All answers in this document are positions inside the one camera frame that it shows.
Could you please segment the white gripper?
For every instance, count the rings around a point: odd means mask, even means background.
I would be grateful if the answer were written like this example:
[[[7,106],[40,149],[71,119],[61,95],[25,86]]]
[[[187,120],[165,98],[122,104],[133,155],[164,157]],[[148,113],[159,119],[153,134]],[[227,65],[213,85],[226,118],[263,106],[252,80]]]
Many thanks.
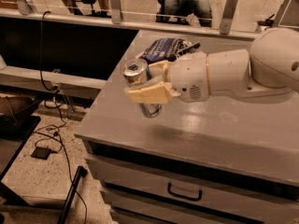
[[[125,89],[132,102],[162,105],[177,97],[183,102],[193,103],[204,102],[209,97],[206,54],[202,51],[185,54],[173,63],[168,60],[151,63],[149,71],[152,77],[161,76],[164,81],[167,81],[168,75],[169,82]]]

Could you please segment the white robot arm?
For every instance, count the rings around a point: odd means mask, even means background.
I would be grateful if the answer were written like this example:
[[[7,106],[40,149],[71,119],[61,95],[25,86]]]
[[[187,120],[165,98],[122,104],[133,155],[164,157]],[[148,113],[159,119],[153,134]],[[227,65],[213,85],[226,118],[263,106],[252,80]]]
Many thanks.
[[[149,66],[151,79],[125,89],[138,104],[186,103],[227,96],[245,103],[280,103],[299,92],[299,33],[271,28],[249,50],[188,53]]]

